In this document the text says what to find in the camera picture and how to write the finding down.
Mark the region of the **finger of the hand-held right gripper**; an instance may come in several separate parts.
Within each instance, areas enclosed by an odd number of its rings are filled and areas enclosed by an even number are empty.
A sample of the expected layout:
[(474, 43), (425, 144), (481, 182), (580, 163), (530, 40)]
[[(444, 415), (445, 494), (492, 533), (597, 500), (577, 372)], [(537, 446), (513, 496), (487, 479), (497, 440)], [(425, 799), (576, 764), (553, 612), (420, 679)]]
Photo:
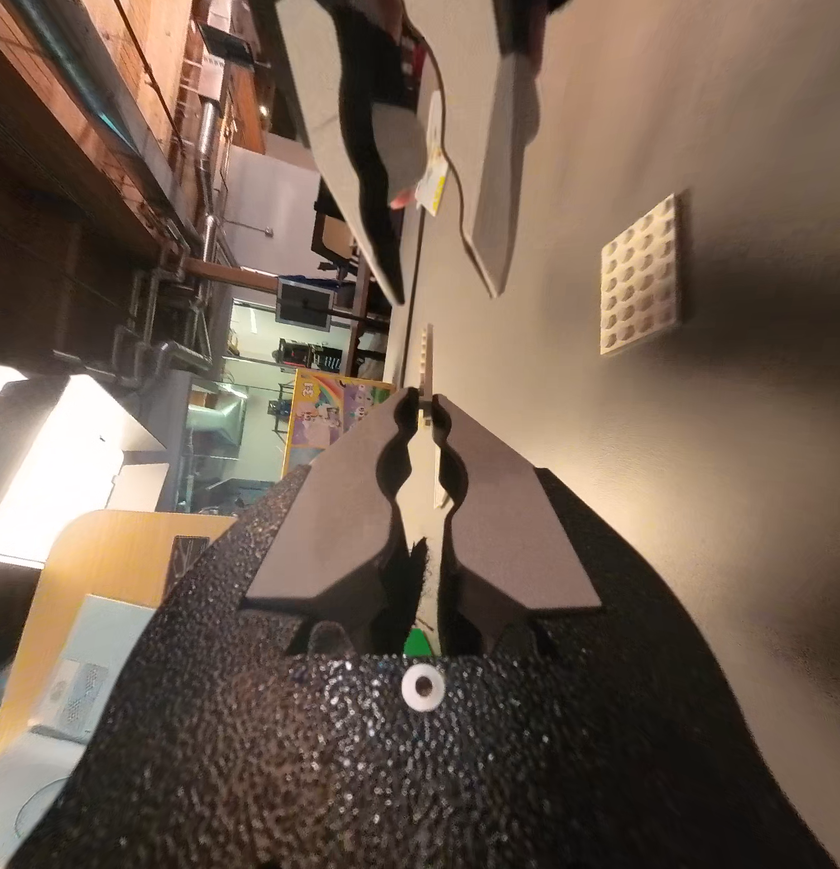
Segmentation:
[(373, 103), (409, 108), (402, 2), (276, 2), (312, 156), (382, 293), (404, 304), (401, 242), (374, 144)]
[(491, 298), (508, 282), (525, 150), (540, 121), (543, 32), (543, 2), (420, 2), (420, 33), (442, 90), (442, 146), (456, 178), (460, 235)]

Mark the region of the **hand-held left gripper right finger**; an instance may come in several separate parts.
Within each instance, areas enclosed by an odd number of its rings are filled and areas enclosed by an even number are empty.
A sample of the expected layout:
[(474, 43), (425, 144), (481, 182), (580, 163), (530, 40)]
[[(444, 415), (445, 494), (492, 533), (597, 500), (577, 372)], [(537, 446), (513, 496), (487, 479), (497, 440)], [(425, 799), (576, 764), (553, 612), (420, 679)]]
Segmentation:
[(494, 648), (511, 627), (601, 607), (534, 465), (442, 395), (432, 400), (444, 521), (442, 648)]

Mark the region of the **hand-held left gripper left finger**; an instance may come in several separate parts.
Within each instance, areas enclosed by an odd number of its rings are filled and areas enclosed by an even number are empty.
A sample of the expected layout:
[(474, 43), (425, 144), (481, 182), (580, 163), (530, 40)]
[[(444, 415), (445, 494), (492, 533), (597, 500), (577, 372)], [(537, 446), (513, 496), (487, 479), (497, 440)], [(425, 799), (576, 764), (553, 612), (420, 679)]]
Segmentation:
[(246, 606), (407, 635), (421, 594), (396, 495), (410, 476), (419, 391), (374, 406), (307, 475), (245, 596)]

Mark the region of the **cream rectangular lego plate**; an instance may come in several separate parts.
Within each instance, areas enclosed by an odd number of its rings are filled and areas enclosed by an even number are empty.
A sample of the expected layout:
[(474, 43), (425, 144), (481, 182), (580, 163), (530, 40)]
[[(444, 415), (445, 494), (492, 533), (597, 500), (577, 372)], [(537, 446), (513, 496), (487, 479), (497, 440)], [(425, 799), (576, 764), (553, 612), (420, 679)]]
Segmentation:
[(601, 249), (600, 355), (681, 326), (680, 206), (675, 193), (666, 196)]

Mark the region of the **wooden book stand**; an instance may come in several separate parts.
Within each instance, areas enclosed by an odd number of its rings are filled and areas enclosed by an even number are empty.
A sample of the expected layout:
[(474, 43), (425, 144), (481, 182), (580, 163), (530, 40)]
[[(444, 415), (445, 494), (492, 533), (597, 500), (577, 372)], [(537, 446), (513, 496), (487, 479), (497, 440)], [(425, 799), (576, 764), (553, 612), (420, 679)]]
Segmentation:
[(158, 607), (176, 537), (217, 540), (232, 516), (99, 510), (69, 523), (49, 551), (0, 706), (0, 755), (26, 728), (88, 594)]

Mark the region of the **cream half-round lego plate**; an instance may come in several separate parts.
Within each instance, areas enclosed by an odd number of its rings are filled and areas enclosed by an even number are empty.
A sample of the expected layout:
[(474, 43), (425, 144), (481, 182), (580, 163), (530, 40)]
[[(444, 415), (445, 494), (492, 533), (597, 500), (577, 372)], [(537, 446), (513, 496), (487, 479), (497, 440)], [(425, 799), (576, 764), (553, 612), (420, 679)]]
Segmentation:
[(433, 366), (434, 366), (434, 331), (433, 325), (428, 323), (422, 330), (419, 347), (419, 420), (425, 429), (427, 440), (430, 441), (432, 450), (432, 504), (435, 509), (443, 509), (447, 495), (444, 493), (439, 482), (440, 450), (435, 441), (435, 429), (433, 425)]

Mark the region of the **silver ventilation duct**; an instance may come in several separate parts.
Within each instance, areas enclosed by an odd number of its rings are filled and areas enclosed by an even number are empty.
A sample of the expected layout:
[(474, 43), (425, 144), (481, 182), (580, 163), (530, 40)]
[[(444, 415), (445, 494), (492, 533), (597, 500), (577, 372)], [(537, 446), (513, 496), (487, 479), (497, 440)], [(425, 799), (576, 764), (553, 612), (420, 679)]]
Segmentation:
[(216, 150), (221, 133), (219, 103), (200, 96), (200, 126), (194, 155), (197, 184), (197, 230), (201, 237), (202, 259), (206, 263), (231, 266), (230, 248), (216, 209), (215, 168)]

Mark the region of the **bright rectangular light panel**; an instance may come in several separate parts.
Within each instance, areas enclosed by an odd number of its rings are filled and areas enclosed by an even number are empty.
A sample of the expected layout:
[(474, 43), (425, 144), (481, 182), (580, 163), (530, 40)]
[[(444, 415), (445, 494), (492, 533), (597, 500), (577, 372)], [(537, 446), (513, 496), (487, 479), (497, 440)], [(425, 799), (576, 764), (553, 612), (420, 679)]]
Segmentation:
[(154, 511), (165, 455), (89, 375), (0, 365), (0, 563), (42, 568), (64, 528), (90, 512)]

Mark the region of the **white yellow paper sheet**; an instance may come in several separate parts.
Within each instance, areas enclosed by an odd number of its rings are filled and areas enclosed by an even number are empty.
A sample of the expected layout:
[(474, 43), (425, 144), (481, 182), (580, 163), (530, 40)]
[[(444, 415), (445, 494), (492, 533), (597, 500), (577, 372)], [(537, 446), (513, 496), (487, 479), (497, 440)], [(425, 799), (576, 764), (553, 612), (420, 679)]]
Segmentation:
[(414, 188), (417, 208), (436, 217), (449, 174), (449, 162), (443, 146), (443, 101), (440, 90), (429, 100), (426, 119), (426, 166)]

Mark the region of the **colourful lego box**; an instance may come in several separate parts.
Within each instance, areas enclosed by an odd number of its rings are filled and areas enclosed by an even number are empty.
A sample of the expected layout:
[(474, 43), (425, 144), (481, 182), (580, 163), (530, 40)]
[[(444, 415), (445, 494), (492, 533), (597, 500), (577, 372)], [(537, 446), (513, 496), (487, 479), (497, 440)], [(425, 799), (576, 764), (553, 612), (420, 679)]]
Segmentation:
[(282, 477), (317, 456), (394, 392), (370, 379), (299, 368), (288, 417)]

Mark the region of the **small grey monitor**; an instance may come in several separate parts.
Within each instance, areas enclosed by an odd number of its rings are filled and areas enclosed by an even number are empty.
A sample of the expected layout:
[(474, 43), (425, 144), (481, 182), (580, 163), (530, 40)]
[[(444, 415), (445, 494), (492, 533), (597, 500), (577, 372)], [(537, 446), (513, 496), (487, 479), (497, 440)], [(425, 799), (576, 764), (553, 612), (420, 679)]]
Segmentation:
[(328, 332), (340, 285), (333, 279), (279, 276), (275, 320), (290, 327)]

